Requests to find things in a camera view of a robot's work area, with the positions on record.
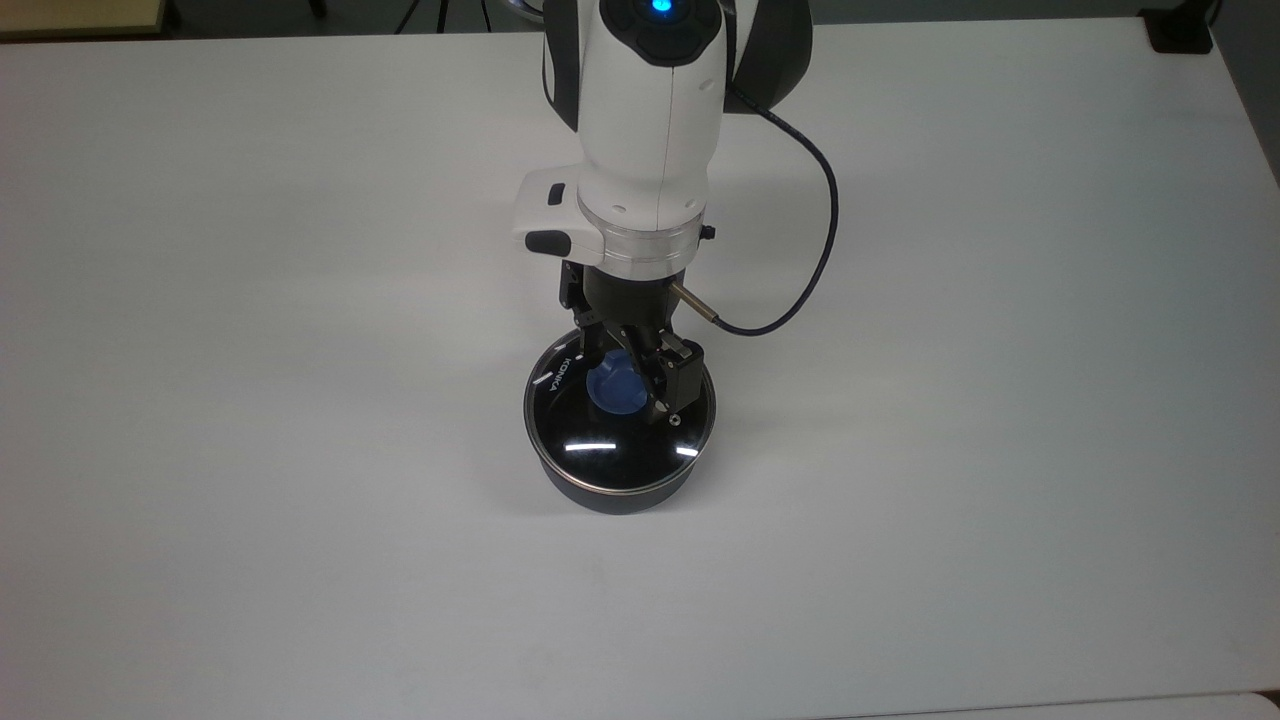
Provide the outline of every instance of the blue object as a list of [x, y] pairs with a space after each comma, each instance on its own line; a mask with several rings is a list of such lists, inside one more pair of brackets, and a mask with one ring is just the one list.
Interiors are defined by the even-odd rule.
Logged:
[[[653, 0], [658, 3], [669, 0]], [[626, 350], [611, 350], [604, 360], [586, 372], [586, 395], [596, 407], [612, 415], [639, 413], [649, 402], [649, 392], [644, 388], [640, 373], [631, 366], [631, 356]]]

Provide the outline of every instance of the metal rod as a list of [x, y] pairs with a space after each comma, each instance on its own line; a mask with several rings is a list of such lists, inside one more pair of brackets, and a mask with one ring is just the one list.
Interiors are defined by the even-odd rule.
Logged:
[[676, 293], [676, 297], [692, 307], [694, 313], [701, 315], [708, 323], [714, 323], [716, 318], [719, 318], [719, 313], [712, 310], [710, 305], [707, 305], [696, 295], [689, 292], [689, 288], [682, 286], [680, 281], [671, 283], [671, 292]]

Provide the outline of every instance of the black cable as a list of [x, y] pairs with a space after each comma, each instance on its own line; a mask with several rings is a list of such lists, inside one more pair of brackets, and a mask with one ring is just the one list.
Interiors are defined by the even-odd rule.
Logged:
[[836, 227], [840, 223], [840, 190], [836, 187], [836, 173], [831, 169], [831, 163], [827, 161], [827, 158], [822, 154], [822, 150], [818, 150], [818, 146], [814, 145], [813, 141], [805, 137], [803, 132], [787, 124], [786, 120], [774, 115], [765, 108], [760, 106], [760, 104], [756, 102], [755, 100], [748, 97], [746, 94], [739, 90], [737, 86], [730, 83], [728, 90], [730, 92], [736, 95], [737, 99], [741, 100], [742, 104], [746, 105], [753, 113], [760, 115], [765, 120], [769, 120], [771, 123], [777, 126], [778, 129], [790, 135], [792, 138], [795, 138], [796, 142], [803, 145], [804, 149], [808, 150], [810, 155], [813, 155], [813, 159], [818, 160], [818, 165], [822, 167], [822, 173], [827, 176], [827, 188], [831, 191], [831, 223], [827, 225], [827, 243], [822, 247], [822, 258], [818, 259], [818, 266], [813, 269], [813, 277], [809, 278], [809, 284], [805, 286], [804, 292], [800, 293], [800, 297], [795, 301], [795, 305], [792, 305], [790, 310], [783, 313], [781, 318], [760, 328], [740, 328], [737, 325], [731, 325], [726, 323], [718, 316], [714, 320], [712, 320], [713, 323], [716, 323], [718, 328], [727, 331], [730, 333], [745, 337], [759, 337], [762, 334], [772, 333], [773, 331], [785, 325], [787, 320], [794, 318], [795, 314], [799, 313], [801, 307], [804, 307], [804, 304], [806, 300], [809, 300], [809, 296], [813, 295], [813, 288], [818, 286], [818, 281], [822, 278], [822, 272], [827, 268], [827, 260], [831, 259], [831, 249], [836, 245]]
[[415, 9], [417, 9], [417, 0], [413, 0], [412, 3], [410, 3], [408, 10], [404, 13], [404, 17], [401, 19], [401, 24], [396, 27], [396, 33], [394, 35], [399, 35], [404, 29], [404, 26], [408, 24], [408, 18], [410, 18], [410, 15], [413, 14]]
[[449, 17], [449, 0], [440, 0], [440, 13], [435, 15], [435, 35], [444, 32], [444, 19]]

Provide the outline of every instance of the black button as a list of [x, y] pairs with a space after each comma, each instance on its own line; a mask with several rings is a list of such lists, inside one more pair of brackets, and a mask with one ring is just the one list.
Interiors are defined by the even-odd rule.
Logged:
[[719, 4], [716, 0], [694, 0], [696, 5], [694, 6], [694, 17], [698, 22], [703, 23], [707, 28], [716, 27], [717, 13], [719, 13]]
[[564, 231], [534, 231], [525, 236], [525, 247], [531, 252], [568, 258], [568, 251], [573, 249], [573, 241]]
[[636, 14], [631, 9], [630, 0], [607, 0], [604, 8], [618, 32], [626, 32], [636, 24]]
[[698, 53], [703, 38], [685, 28], [648, 28], [636, 38], [641, 50], [655, 60], [682, 60]]

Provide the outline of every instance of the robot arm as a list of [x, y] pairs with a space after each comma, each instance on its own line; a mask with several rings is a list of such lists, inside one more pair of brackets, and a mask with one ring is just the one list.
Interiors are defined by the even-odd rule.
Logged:
[[547, 0], [544, 18], [547, 99], [584, 158], [525, 178], [515, 240], [562, 259], [584, 357], [625, 350], [648, 395], [631, 413], [654, 423], [701, 386], [701, 347], [671, 327], [673, 286], [713, 233], [707, 167], [723, 113], [745, 109], [728, 79], [781, 100], [808, 67], [808, 0]]

